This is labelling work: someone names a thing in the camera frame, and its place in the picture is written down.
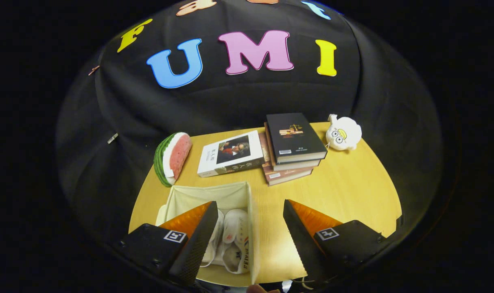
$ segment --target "foam letter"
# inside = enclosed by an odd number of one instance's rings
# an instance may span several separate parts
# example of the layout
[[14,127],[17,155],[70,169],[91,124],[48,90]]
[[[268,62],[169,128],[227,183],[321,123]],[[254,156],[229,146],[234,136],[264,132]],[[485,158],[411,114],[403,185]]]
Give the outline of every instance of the foam letter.
[[166,89],[174,89],[187,85],[198,78],[202,73],[202,58],[198,51],[198,44],[201,42],[202,39],[190,39],[178,45],[177,49],[184,51],[189,64],[189,68],[183,74],[173,74],[171,71],[168,59],[171,50],[163,50],[151,56],[146,63],[151,65],[156,82]]
[[242,62],[243,55],[256,70],[260,70],[263,61],[269,54],[267,69],[291,70],[294,64],[290,62],[286,39],[290,34],[286,31],[270,30],[265,32],[260,44],[256,45],[242,32],[229,32],[219,36],[225,42],[229,54],[229,68],[225,72],[229,75],[242,74],[249,70]]
[[251,3],[276,4],[279,0],[247,0]]
[[307,5],[311,10],[312,12],[316,13],[317,15],[319,15],[320,17],[323,17],[325,19],[330,19],[330,16],[328,15],[325,15],[323,12],[325,12],[323,9],[319,8],[316,6],[316,4],[312,4],[312,3],[309,3],[309,2],[305,2],[305,1],[301,1],[301,3]]
[[336,50],[336,45],[324,41],[323,39],[317,39],[316,44],[319,46],[319,53],[321,56],[321,62],[317,68],[317,73],[327,76],[336,76],[336,74],[338,74],[334,68],[334,50]]
[[198,9],[206,9],[215,4],[216,2],[213,2],[213,0],[196,0],[180,7],[177,16],[186,15],[193,11],[197,11]]
[[141,33],[144,30],[144,26],[152,21],[153,19],[148,19],[145,22],[139,24],[138,26],[135,26],[135,28],[133,28],[129,32],[125,33],[122,37],[120,37],[122,39],[122,42],[120,43],[120,48],[117,50],[117,52],[122,51],[124,48],[126,48],[131,43],[133,43],[137,39],[135,35]]

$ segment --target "book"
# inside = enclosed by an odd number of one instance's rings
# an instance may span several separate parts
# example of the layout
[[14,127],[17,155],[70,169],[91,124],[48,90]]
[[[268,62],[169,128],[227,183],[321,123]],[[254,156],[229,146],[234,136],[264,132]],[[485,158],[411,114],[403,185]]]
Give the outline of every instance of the book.
[[312,168],[309,168],[307,171],[301,171],[301,172],[297,172],[297,173],[293,173],[289,176],[285,176],[283,178],[278,178],[278,179],[275,179],[275,180],[271,180],[268,182],[268,185],[269,186],[273,186],[273,185],[276,185],[276,184],[280,184],[280,183],[283,183],[283,182],[288,182],[290,180],[294,180],[294,179],[297,179],[297,178],[301,178],[301,177],[305,177],[307,175],[310,175],[312,174]]
[[321,160],[327,149],[303,113],[269,114],[267,125],[276,164]]
[[263,158],[265,163],[262,165],[263,173],[265,174],[265,179],[269,186],[273,185],[274,182],[285,182],[288,180],[287,177],[294,176],[296,174],[301,174],[301,176],[308,175],[312,172],[312,167],[290,169],[284,171],[274,171],[271,164],[271,156],[269,155],[269,147],[267,143],[267,137],[264,133],[260,133],[260,143],[262,145]]
[[265,125],[265,135],[267,138],[269,156],[271,157],[271,165],[274,171],[288,171],[297,168],[308,168],[308,167],[319,166],[321,160],[309,160],[309,161],[298,161],[298,162],[276,164],[274,158],[273,145],[271,142],[271,132],[269,131],[269,126],[267,125],[267,122],[265,122],[264,125]]
[[197,173],[210,177],[257,168],[263,163],[260,137],[253,130],[204,146]]

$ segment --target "letter u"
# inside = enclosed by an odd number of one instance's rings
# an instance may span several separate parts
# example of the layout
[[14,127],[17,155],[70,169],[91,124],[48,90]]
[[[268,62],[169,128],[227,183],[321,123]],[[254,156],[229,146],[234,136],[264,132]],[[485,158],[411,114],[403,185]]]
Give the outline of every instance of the letter u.
[[178,50],[183,50],[186,54],[189,68],[183,74],[173,74],[169,65],[169,54],[171,50],[163,50],[151,56],[146,63],[153,69],[156,82],[166,89],[175,89],[193,82],[202,73],[202,57],[198,50],[198,45],[202,39],[190,39],[178,45]]

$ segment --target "black book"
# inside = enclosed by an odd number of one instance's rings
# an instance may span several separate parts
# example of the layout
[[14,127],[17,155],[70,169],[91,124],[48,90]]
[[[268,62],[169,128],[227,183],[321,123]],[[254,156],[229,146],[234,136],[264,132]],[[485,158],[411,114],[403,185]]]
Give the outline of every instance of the black book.
[[327,149],[302,113],[269,114],[267,125],[277,164],[321,160]]

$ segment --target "portrait on book cover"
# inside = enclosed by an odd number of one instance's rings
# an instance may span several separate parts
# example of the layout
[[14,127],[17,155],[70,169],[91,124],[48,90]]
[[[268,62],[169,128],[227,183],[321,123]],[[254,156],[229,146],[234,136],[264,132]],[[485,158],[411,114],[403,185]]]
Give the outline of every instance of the portrait on book cover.
[[236,160],[251,155],[249,136],[242,136],[219,143],[216,164]]

